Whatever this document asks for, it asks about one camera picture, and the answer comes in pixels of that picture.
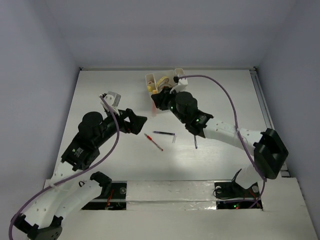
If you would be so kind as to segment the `pink highlighter marker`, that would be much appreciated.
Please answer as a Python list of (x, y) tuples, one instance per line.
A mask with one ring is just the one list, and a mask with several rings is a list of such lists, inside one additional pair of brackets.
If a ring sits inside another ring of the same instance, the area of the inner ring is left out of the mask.
[(152, 117), (156, 117), (157, 116), (157, 107), (156, 107), (156, 105), (154, 103), (152, 104), (151, 116)]

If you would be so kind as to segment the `yellow highlighter marker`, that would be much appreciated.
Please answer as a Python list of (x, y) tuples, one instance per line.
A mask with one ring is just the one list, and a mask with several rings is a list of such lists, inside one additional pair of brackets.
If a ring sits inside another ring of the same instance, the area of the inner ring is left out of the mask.
[(147, 86), (147, 90), (148, 90), (149, 93), (152, 93), (154, 91), (154, 89), (149, 85)]

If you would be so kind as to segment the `patterned washi tape roll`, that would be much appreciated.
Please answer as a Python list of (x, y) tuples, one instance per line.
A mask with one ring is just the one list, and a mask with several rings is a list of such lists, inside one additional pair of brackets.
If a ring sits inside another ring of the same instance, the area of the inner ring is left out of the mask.
[(169, 87), (169, 88), (173, 87), (173, 81), (168, 76), (163, 76), (156, 83), (157, 89), (160, 90), (160, 89), (163, 89), (164, 87)]

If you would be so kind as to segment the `blue ballpoint pen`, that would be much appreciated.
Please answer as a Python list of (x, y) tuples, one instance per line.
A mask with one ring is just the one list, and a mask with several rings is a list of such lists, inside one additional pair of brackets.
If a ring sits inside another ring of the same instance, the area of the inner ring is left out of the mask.
[(193, 136), (193, 139), (194, 139), (194, 146), (195, 146), (195, 149), (198, 149), (197, 137), (194, 135), (194, 136)]

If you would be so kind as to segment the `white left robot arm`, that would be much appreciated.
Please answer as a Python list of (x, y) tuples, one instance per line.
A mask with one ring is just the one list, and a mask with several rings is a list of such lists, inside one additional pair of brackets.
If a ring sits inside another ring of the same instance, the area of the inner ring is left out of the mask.
[(106, 110), (86, 113), (78, 125), (78, 132), (61, 156), (47, 187), (32, 196), (12, 217), (8, 238), (13, 239), (13, 229), (24, 233), (29, 240), (56, 240), (63, 231), (63, 220), (79, 211), (96, 197), (110, 194), (112, 179), (100, 171), (89, 175), (84, 185), (74, 187), (77, 179), (97, 167), (106, 159), (96, 161), (99, 148), (112, 136), (115, 143), (107, 153), (116, 148), (120, 133), (138, 135), (147, 117), (137, 115), (132, 109)]

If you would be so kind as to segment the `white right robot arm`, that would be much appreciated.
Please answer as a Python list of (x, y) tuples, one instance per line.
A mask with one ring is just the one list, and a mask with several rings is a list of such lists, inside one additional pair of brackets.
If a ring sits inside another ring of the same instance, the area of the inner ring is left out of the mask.
[(170, 89), (151, 96), (159, 110), (171, 111), (194, 136), (217, 140), (245, 152), (250, 164), (238, 170), (230, 183), (235, 196), (242, 196), (259, 181), (274, 180), (284, 165), (289, 151), (278, 132), (267, 128), (255, 131), (228, 124), (198, 109), (198, 102), (191, 93), (172, 93)]

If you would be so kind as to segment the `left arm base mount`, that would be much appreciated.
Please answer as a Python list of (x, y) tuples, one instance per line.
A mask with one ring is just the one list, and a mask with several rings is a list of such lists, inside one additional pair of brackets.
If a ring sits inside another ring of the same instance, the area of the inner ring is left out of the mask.
[(98, 196), (87, 203), (82, 210), (87, 211), (121, 211), (127, 209), (127, 182), (116, 181), (111, 185), (111, 189), (106, 196)]

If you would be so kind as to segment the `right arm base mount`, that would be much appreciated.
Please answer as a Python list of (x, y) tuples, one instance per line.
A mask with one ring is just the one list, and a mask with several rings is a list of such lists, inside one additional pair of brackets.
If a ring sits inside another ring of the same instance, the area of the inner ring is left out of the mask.
[(236, 183), (240, 170), (236, 172), (231, 181), (218, 181), (214, 183), (212, 195), (216, 199), (218, 210), (263, 209), (261, 192), (258, 183), (245, 189)]

